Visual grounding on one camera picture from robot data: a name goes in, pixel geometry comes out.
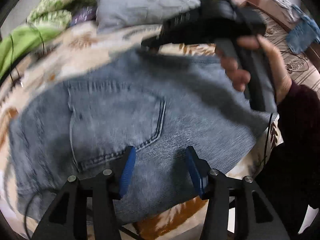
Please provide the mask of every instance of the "hand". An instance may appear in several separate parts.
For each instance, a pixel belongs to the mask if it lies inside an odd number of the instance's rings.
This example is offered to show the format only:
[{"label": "hand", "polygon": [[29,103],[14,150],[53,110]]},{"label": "hand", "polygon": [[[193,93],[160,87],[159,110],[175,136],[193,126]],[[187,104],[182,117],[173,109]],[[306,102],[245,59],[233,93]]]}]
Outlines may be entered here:
[{"label": "hand", "polygon": [[[245,49],[256,50],[260,45],[264,49],[270,62],[270,68],[276,90],[276,103],[278,105],[288,94],[292,85],[292,80],[285,68],[284,60],[279,49],[260,35],[258,35],[258,40],[260,44],[254,36],[243,36],[237,39],[237,43]],[[250,73],[246,70],[238,69],[237,61],[232,57],[224,56],[223,52],[219,48],[216,48],[215,51],[220,57],[221,66],[226,70],[226,75],[232,81],[233,87],[236,90],[243,92],[245,85],[250,81]]]}]

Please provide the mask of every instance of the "metal screw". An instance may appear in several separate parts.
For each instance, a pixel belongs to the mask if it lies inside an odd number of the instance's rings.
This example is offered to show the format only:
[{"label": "metal screw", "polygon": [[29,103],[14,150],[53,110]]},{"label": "metal screw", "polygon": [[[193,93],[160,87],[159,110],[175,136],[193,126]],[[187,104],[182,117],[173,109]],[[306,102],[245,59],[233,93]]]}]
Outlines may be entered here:
[{"label": "metal screw", "polygon": [[74,182],[76,179],[77,179],[77,177],[75,175],[71,175],[68,177],[69,182]]},{"label": "metal screw", "polygon": [[210,173],[211,175],[213,175],[213,176],[217,176],[217,175],[219,174],[219,171],[216,170],[216,169],[211,169],[211,170],[209,171],[209,173]]},{"label": "metal screw", "polygon": [[110,170],[110,169],[106,169],[102,172],[102,174],[105,176],[109,176],[111,173],[112,173],[112,170]]},{"label": "metal screw", "polygon": [[250,177],[250,176],[245,176],[245,177],[244,177],[244,180],[245,180],[246,182],[248,182],[248,183],[252,183],[252,182],[253,182],[253,178]]}]

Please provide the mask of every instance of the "blue rubber tip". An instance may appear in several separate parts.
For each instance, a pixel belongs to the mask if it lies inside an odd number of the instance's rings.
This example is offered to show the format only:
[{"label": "blue rubber tip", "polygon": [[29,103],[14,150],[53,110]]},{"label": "blue rubber tip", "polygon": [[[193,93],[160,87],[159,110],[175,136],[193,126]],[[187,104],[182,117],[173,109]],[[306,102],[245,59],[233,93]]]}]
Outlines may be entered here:
[{"label": "blue rubber tip", "polygon": [[186,148],[186,163],[196,193],[202,198],[203,185],[200,173],[197,169],[195,160],[199,159],[193,147]]},{"label": "blue rubber tip", "polygon": [[127,162],[122,171],[122,175],[119,179],[119,194],[121,198],[128,191],[135,162],[136,162],[136,149],[135,147],[132,147],[129,153]]}]

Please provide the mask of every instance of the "dark sleeve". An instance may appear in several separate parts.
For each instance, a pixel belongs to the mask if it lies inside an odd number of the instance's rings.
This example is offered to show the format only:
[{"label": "dark sleeve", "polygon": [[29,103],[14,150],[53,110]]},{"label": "dark sleeve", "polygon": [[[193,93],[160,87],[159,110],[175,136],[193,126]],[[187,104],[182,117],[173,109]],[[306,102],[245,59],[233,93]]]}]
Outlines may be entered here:
[{"label": "dark sleeve", "polygon": [[278,106],[278,126],[284,140],[286,160],[296,162],[305,177],[309,204],[318,207],[320,190],[320,100],[304,85],[292,82]]}]

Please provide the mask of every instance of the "jeans pocket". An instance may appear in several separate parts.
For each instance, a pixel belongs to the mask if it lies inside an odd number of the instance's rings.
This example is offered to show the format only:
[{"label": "jeans pocket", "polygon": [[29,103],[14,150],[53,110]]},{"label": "jeans pocket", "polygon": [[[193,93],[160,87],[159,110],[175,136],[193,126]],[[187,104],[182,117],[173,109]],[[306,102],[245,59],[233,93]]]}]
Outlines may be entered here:
[{"label": "jeans pocket", "polygon": [[70,143],[79,171],[137,151],[161,134],[165,100],[115,81],[69,81]]}]

